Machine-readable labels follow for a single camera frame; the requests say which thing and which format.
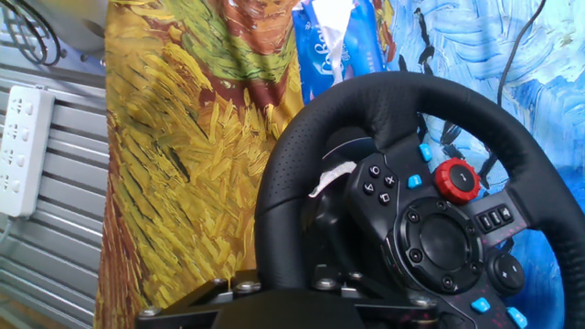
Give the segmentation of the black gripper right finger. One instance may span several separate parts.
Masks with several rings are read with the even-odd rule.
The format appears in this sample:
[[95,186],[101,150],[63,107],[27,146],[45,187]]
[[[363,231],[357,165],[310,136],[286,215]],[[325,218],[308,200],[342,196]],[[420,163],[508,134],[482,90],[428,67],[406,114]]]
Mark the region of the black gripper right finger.
[[366,328],[439,328],[437,302],[392,291],[359,271],[315,269],[312,289],[341,297]]

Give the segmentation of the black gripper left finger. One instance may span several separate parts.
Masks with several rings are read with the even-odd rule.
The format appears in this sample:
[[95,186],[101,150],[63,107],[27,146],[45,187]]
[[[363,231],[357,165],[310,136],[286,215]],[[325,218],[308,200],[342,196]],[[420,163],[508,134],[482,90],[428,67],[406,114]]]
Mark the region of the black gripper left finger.
[[216,278],[172,305],[149,306],[135,317],[136,329],[210,328],[221,307],[261,291],[256,270],[237,271],[229,280]]

